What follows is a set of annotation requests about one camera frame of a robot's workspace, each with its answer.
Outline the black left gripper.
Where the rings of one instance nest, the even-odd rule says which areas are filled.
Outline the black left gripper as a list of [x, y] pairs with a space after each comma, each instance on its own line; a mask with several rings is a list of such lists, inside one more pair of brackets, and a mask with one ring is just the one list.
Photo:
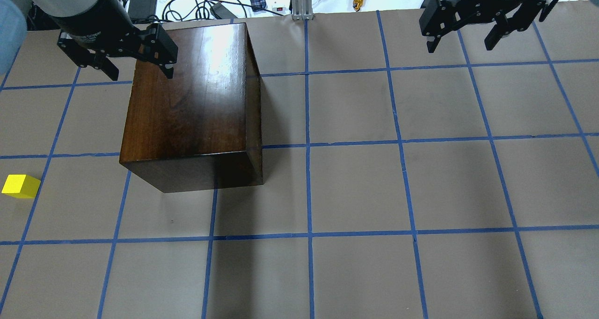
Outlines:
[[92, 67], [112, 81], [118, 68], [109, 57], [133, 57], [174, 76], [178, 46], [163, 27], [140, 30], [118, 0], [33, 0], [60, 28], [57, 46], [75, 65]]

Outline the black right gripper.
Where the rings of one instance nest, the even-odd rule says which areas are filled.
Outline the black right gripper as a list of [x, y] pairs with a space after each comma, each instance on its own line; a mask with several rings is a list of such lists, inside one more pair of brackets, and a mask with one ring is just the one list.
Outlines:
[[441, 38], [451, 31], [494, 22], [485, 37], [485, 48], [491, 51], [501, 38], [527, 30], [546, 5], [547, 0], [423, 0], [419, 25], [427, 51], [434, 53]]

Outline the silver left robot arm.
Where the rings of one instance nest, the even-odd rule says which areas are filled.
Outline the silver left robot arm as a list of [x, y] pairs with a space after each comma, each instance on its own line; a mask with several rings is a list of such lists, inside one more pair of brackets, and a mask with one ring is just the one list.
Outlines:
[[118, 0], [1, 0], [1, 72], [7, 73], [27, 33], [27, 16], [37, 5], [60, 28], [57, 46], [77, 66], [92, 67], [118, 80], [112, 57], [157, 65], [169, 80], [178, 47], [159, 23], [133, 25]]

